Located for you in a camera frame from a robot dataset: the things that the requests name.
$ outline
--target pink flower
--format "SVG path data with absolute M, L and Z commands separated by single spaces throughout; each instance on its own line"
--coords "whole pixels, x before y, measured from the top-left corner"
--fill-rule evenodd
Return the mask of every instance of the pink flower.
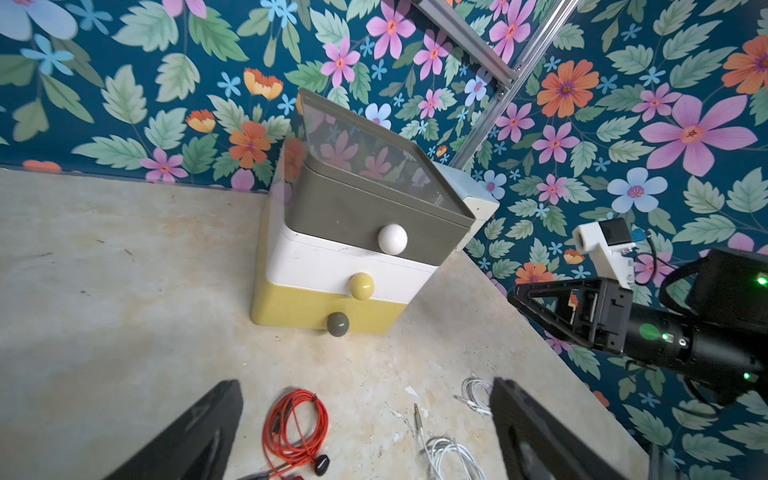
M 440 58 L 447 57 L 451 50 L 453 50 L 453 44 L 445 41 L 445 37 L 446 35 L 443 30 L 438 32 L 437 39 L 435 39 L 435 32 L 432 30 L 427 30 L 424 33 L 424 46 L 427 49 L 417 51 L 415 57 L 413 57 L 413 63 L 417 65 L 424 64 L 419 75 L 422 80 L 427 78 L 430 68 L 432 73 L 440 75 L 442 71 L 442 60 Z
M 736 150 L 757 141 L 755 134 L 748 128 L 716 129 L 744 111 L 746 95 L 718 101 L 704 118 L 701 118 L 701 107 L 701 100 L 683 95 L 672 107 L 672 117 L 679 127 L 667 122 L 657 122 L 640 130 L 640 135 L 645 141 L 653 144 L 671 142 L 651 152 L 648 156 L 648 168 L 668 167 L 685 151 L 683 168 L 688 173 L 701 177 L 710 171 L 715 163 L 715 157 L 705 144 L 722 150 Z
M 147 172 L 147 181 L 153 184 L 157 183 L 160 178 L 163 178 L 163 182 L 166 184 L 172 184 L 176 181 L 176 178 L 185 178 L 189 174 L 183 168 L 179 168 L 184 158 L 181 155 L 174 155 L 168 158 L 168 155 L 160 148 L 155 148 L 152 152 L 154 160 L 150 158 L 142 158 L 139 163 L 144 168 L 149 168 Z
M 570 195 L 571 192 L 565 188 L 565 183 L 568 182 L 567 177 L 560 177 L 557 180 L 554 179 L 553 174 L 547 175 L 547 183 L 540 183 L 536 185 L 541 191 L 541 195 L 538 196 L 538 201 L 545 202 L 549 200 L 549 203 L 557 205 L 561 197 Z
M 320 73 L 323 75 L 333 74 L 332 82 L 334 88 L 338 88 L 341 85 L 342 74 L 347 81 L 354 81 L 355 72 L 352 70 L 352 65 L 360 59 L 360 52 L 349 51 L 349 37 L 342 38 L 338 48 L 333 43 L 326 43 L 325 49 L 326 55 L 328 55 L 331 61 L 323 64 Z
M 384 18 L 373 17 L 366 24 L 368 33 L 372 37 L 381 35 L 373 49 L 373 57 L 376 60 L 384 56 L 387 47 L 389 47 L 389 54 L 392 58 L 400 58 L 402 53 L 400 37 L 408 38 L 416 31 L 413 22 L 406 20 L 406 15 L 411 9 L 411 0 L 401 0 L 397 5 L 397 10 L 393 8 L 394 4 L 395 0 L 382 0 Z
M 392 168 L 392 164 L 388 161 L 385 161 L 388 153 L 389 149 L 384 147 L 379 152 L 379 156 L 375 160 L 373 157 L 366 157 L 366 169 L 360 172 L 360 175 L 363 177 L 381 180 L 383 178 L 383 174 Z
M 334 167 L 341 168 L 342 170 L 351 171 L 352 165 L 349 163 L 349 159 L 354 157 L 357 153 L 358 145 L 353 145 L 347 148 L 346 142 L 349 141 L 349 134 L 346 130 L 341 132 L 339 138 L 336 139 L 336 149 L 329 144 L 320 145 L 320 153 L 328 160 L 328 163 Z
M 434 92 L 432 92 L 431 88 L 427 90 L 426 99 L 419 102 L 419 108 L 422 109 L 421 118 L 432 118 L 435 116 L 435 109 L 442 106 L 442 100 L 440 100 L 441 93 L 442 88 L 438 88 Z
M 656 93 L 650 90 L 643 90 L 640 92 L 640 98 L 645 100 L 643 103 L 637 104 L 632 108 L 632 111 L 636 114 L 644 111 L 643 121 L 649 121 L 659 112 L 659 115 L 669 115 L 672 113 L 672 107 L 666 104 L 670 104 L 680 99 L 682 94 L 672 92 L 668 94 L 670 90 L 669 84 L 662 84 L 656 89 Z
M 256 183 L 256 181 L 253 179 L 253 172 L 246 170 L 245 168 L 240 168 L 238 171 L 236 171 L 230 179 L 230 182 L 232 183 L 232 190 L 238 192 L 250 191 L 250 189 L 253 188 L 253 185 Z
M 568 157 L 563 148 L 573 148 L 578 145 L 581 140 L 576 137 L 566 137 L 571 133 L 571 122 L 564 123 L 558 129 L 558 134 L 554 134 L 554 127 L 547 125 L 544 127 L 544 137 L 547 140 L 536 140 L 533 143 L 533 148 L 536 150 L 543 150 L 538 156 L 538 163 L 545 164 L 549 161 L 554 154 L 554 161 L 562 164 Z
M 523 5 L 522 10 L 520 9 L 521 3 L 522 0 L 511 0 L 509 10 L 507 10 L 507 22 L 497 22 L 489 32 L 491 41 L 498 42 L 493 51 L 505 63 L 509 63 L 512 54 L 515 53 L 515 42 L 520 43 L 531 34 L 531 25 L 523 22 L 533 12 L 536 0 L 528 0 Z
M 514 103 L 510 103 L 507 107 L 507 117 L 502 115 L 496 119 L 496 126 L 502 127 L 498 132 L 498 139 L 504 140 L 506 137 L 510 137 L 512 142 L 518 143 L 522 132 L 520 129 L 527 130 L 534 126 L 534 122 L 531 118 L 525 118 L 526 115 L 531 113 L 531 104 L 525 104 L 520 107 Z
M 196 16 L 205 18 L 206 9 L 203 0 L 187 0 L 187 7 Z M 163 8 L 171 17 L 177 17 L 184 10 L 184 0 L 163 0 Z
M 672 253 L 665 252 L 659 253 L 657 257 L 665 262 L 672 260 Z M 672 273 L 671 266 L 657 262 L 656 275 L 654 276 L 654 285 L 658 288 L 661 286 L 661 282 L 664 278 Z M 650 253 L 640 253 L 637 255 L 637 261 L 634 263 L 634 280 L 638 283 L 646 283 L 650 279 L 650 275 L 654 271 L 654 258 Z
M 571 346 L 570 343 L 556 339 L 551 333 L 547 332 L 546 330 L 544 331 L 544 334 L 547 336 L 547 345 L 552 347 L 554 352 L 557 353 L 558 355 L 563 353 L 563 350 L 565 350 L 566 352 L 573 351 L 573 347 Z

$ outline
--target white cable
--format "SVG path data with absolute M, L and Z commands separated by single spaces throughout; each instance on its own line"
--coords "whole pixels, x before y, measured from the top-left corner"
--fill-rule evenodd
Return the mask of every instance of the white cable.
M 469 405 L 469 408 L 475 410 L 481 415 L 491 415 L 491 407 L 487 406 L 483 402 L 479 402 L 475 397 L 475 387 L 482 387 L 486 393 L 491 395 L 491 384 L 483 379 L 470 377 L 462 382 L 462 394 L 463 396 L 454 395 L 457 400 Z

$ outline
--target white knob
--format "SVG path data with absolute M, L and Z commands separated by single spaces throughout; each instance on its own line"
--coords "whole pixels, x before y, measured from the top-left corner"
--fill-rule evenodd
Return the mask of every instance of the white knob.
M 385 225 L 379 231 L 379 247 L 388 255 L 399 255 L 408 245 L 406 229 L 397 223 Z

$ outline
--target blue flower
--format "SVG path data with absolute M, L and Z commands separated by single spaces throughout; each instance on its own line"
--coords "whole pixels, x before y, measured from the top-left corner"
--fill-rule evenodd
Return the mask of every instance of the blue flower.
M 373 73 L 371 74 L 371 78 L 376 80 L 376 77 L 379 78 L 379 80 L 382 79 L 382 75 L 384 75 L 387 72 L 386 67 L 384 66 L 384 59 L 382 58 L 379 60 L 379 65 L 376 64 L 371 65 L 371 70 L 373 70 Z
M 360 53 L 364 58 L 368 55 L 373 55 L 373 45 L 375 45 L 375 43 L 371 41 L 370 37 L 366 37 L 365 43 L 360 45 Z
M 661 400 L 657 400 L 657 399 L 654 398 L 654 394 L 653 393 L 648 393 L 648 394 L 638 393 L 638 395 L 640 396 L 640 398 L 642 398 L 640 403 L 644 403 L 645 405 L 651 407 L 652 409 L 655 409 L 656 405 L 661 403 Z
M 585 272 L 584 271 L 584 265 L 579 265 L 577 270 L 571 270 L 571 273 L 574 274 L 574 278 L 587 278 L 592 274 L 592 272 Z
M 658 84 L 661 80 L 659 80 L 659 77 L 663 74 L 667 73 L 666 70 L 660 70 L 656 71 L 656 67 L 648 68 L 648 74 L 643 75 L 640 77 L 641 80 L 645 80 L 645 83 L 643 83 L 644 87 L 647 87 L 650 85 L 651 82 Z
M 608 171 L 607 166 L 610 165 L 611 162 L 607 162 L 603 160 L 603 157 L 598 158 L 598 161 L 594 162 L 594 169 L 596 171 L 602 170 L 603 172 Z
M 240 89 L 236 87 L 235 85 L 240 84 L 240 77 L 233 77 L 232 80 L 230 80 L 230 76 L 227 75 L 225 71 L 221 72 L 221 77 L 224 79 L 224 81 L 220 81 L 216 83 L 216 86 L 219 88 L 224 88 L 224 94 L 229 98 L 232 93 L 240 96 Z
M 616 84 L 614 82 L 616 81 L 617 78 L 619 78 L 618 75 L 614 75 L 611 78 L 606 78 L 605 76 L 600 77 L 600 81 L 602 83 L 598 85 L 598 88 L 601 88 L 603 90 L 603 93 L 606 94 L 608 90 L 613 90 L 616 88 Z
M 561 60 L 559 58 L 555 58 L 554 55 L 552 55 L 544 66 L 547 68 L 547 71 L 557 70 L 558 63 L 560 62 Z
M 50 75 L 53 73 L 53 67 L 56 67 L 56 70 L 59 70 L 63 74 L 72 75 L 72 70 L 70 70 L 69 67 L 64 65 L 62 62 L 71 60 L 74 58 L 74 55 L 66 50 L 53 51 L 51 41 L 39 33 L 35 34 L 35 43 L 38 45 L 38 48 L 40 48 L 40 51 L 31 50 L 30 48 L 22 48 L 20 52 L 26 58 L 31 58 L 32 60 L 42 60 L 40 62 L 41 72 L 46 75 Z
M 637 38 L 637 33 L 642 29 L 643 27 L 638 27 L 633 23 L 629 26 L 629 30 L 621 32 L 621 36 L 624 37 L 624 41 L 627 41 L 630 38 Z
M 296 105 L 296 99 L 295 98 L 288 98 L 288 95 L 283 94 L 283 103 L 278 104 L 278 108 L 283 109 L 283 115 L 288 115 L 290 112 L 293 111 L 295 108 L 294 105 Z
M 109 35 L 107 27 L 101 23 L 101 20 L 104 20 L 105 22 L 111 22 L 112 15 L 109 15 L 107 12 L 94 12 L 93 0 L 81 0 L 81 2 L 83 4 L 83 8 L 80 8 L 77 5 L 72 5 L 71 3 L 66 5 L 67 10 L 83 18 L 80 20 L 80 28 L 85 31 L 91 31 L 94 25 L 96 25 L 98 31 L 104 35 Z
M 545 207 L 544 204 L 539 204 L 535 212 L 536 217 L 544 218 L 549 213 L 549 207 Z

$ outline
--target stacked drawer organizer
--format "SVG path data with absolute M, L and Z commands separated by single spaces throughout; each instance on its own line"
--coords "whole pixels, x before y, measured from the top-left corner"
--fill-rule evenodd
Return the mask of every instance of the stacked drawer organizer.
M 253 321 L 325 329 L 343 313 L 351 332 L 386 333 L 475 218 L 416 144 L 312 92 L 296 105 L 261 214 Z M 388 225 L 407 241 L 380 244 Z

